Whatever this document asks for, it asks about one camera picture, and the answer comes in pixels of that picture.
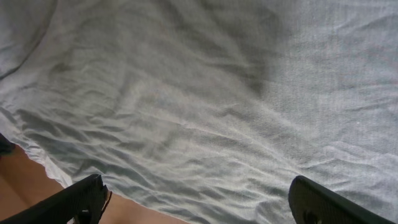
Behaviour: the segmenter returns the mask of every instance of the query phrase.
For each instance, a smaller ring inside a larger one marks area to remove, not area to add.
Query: brown surface
[[[0,220],[46,199],[62,190],[60,184],[45,175],[44,167],[30,160],[17,147],[0,159]],[[183,224],[185,222],[142,207],[113,194],[101,224]]]

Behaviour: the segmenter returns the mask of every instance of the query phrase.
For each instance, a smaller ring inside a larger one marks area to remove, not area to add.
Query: wrinkled cloth
[[[0,133],[64,186],[101,174],[190,223],[294,223],[305,175],[398,222],[398,2],[41,10],[42,38],[0,81]]]

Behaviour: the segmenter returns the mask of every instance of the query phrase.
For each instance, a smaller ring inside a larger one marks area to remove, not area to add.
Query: gray blanket
[[[0,133],[65,180],[293,223],[302,174],[398,222],[398,2],[34,2],[0,3]]]

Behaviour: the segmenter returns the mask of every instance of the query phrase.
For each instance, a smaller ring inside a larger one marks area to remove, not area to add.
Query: wooden floor
[[[0,221],[61,190],[61,185],[49,179],[45,175],[44,167],[30,160],[23,149],[17,147],[12,155],[0,158]],[[100,223],[183,224],[185,222],[113,194]]]

